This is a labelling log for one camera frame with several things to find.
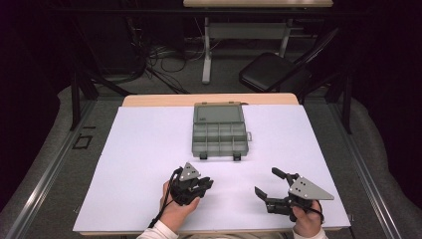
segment white table surface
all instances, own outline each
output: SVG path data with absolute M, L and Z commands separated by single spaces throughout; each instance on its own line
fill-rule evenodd
M 299 173 L 334 196 L 322 201 L 325 229 L 348 227 L 344 207 L 302 106 L 243 106 L 249 153 L 192 156 L 193 107 L 119 108 L 75 223 L 81 234 L 140 233 L 159 209 L 162 184 L 186 161 L 214 180 L 180 233 L 285 231 L 288 216 L 269 214 L 255 195 L 284 198 L 288 184 L 271 172 Z

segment white sleeve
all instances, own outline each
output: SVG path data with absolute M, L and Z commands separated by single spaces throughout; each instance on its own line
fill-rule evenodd
M 293 235 L 295 239 L 328 239 L 325 235 L 325 231 L 321 228 L 319 233 L 315 235 L 314 237 L 303 237 L 298 235 L 295 230 L 293 230 Z
M 153 228 L 147 228 L 136 239 L 176 239 L 179 235 L 171 231 L 164 223 L 158 220 Z

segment human hand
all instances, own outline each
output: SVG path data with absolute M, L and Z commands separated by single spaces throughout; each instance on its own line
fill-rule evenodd
M 319 203 L 315 200 L 313 201 L 312 209 L 321 212 Z M 297 206 L 294 206 L 292 210 L 298 218 L 293 228 L 297 234 L 303 237 L 314 237 L 320 232 L 321 218 L 319 214 L 312 211 L 306 213 Z
M 162 188 L 163 192 L 160 200 L 160 205 L 162 207 L 163 203 L 170 203 L 164 208 L 164 212 L 161 215 L 160 221 L 164 223 L 170 230 L 176 232 L 183 225 L 183 222 L 186 217 L 190 213 L 192 213 L 198 206 L 199 197 L 193 199 L 193 201 L 189 205 L 180 206 L 175 201 L 173 201 L 171 193 L 169 193 L 167 201 L 164 202 L 168 186 L 168 181 L 166 181 Z

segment clear plastic organizer box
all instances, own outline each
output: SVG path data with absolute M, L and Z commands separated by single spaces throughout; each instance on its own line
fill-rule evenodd
M 194 107 L 192 152 L 195 157 L 248 153 L 248 136 L 241 103 L 198 103 Z

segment black curtain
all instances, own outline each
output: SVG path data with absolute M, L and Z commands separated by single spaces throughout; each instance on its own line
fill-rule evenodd
M 358 68 L 353 95 L 383 138 L 391 174 L 422 208 L 422 26 L 419 2 L 390 3 L 385 24 Z
M 21 183 L 47 137 L 70 83 L 60 49 L 35 4 L 0 6 L 0 209 Z
M 181 9 L 183 0 L 143 0 L 139 8 Z M 181 53 L 184 45 L 184 18 L 178 16 L 159 16 L 142 18 L 142 27 L 155 43 L 171 47 Z

